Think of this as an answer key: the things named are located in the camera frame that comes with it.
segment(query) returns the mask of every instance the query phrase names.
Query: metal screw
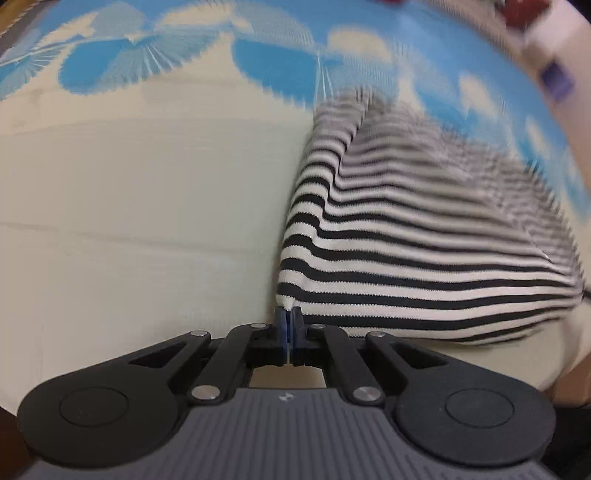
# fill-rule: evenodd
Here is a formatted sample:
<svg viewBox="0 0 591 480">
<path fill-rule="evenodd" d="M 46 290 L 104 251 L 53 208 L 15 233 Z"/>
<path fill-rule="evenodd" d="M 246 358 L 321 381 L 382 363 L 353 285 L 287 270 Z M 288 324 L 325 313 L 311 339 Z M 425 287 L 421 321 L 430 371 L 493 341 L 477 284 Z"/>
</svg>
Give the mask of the metal screw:
<svg viewBox="0 0 591 480">
<path fill-rule="evenodd" d="M 220 389 L 214 385 L 198 385 L 191 390 L 191 395 L 198 400 L 215 400 L 220 396 Z"/>
<path fill-rule="evenodd" d="M 378 400 L 382 393 L 375 387 L 359 387 L 353 391 L 353 396 L 364 403 Z"/>
</svg>

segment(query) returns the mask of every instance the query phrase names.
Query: black and white striped cloth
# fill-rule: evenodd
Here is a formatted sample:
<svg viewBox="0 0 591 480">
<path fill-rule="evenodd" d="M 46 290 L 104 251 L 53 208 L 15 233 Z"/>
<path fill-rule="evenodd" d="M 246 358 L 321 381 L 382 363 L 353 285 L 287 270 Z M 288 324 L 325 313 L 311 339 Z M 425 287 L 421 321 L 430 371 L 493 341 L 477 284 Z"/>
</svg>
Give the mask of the black and white striped cloth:
<svg viewBox="0 0 591 480">
<path fill-rule="evenodd" d="M 285 227 L 277 300 L 306 323 L 488 343 L 582 297 L 543 180 L 362 90 L 321 104 Z"/>
</svg>

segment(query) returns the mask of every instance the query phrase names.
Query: white logo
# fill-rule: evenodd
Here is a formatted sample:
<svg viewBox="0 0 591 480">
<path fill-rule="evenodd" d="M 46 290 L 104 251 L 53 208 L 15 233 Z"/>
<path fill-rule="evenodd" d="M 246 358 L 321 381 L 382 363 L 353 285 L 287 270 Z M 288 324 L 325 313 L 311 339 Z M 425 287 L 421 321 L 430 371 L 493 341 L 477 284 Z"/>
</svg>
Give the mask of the white logo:
<svg viewBox="0 0 591 480">
<path fill-rule="evenodd" d="M 291 400 L 293 400 L 296 396 L 292 393 L 289 392 L 285 392 L 283 395 L 279 395 L 277 398 L 279 398 L 279 400 L 284 401 L 284 402 L 289 402 Z"/>
</svg>

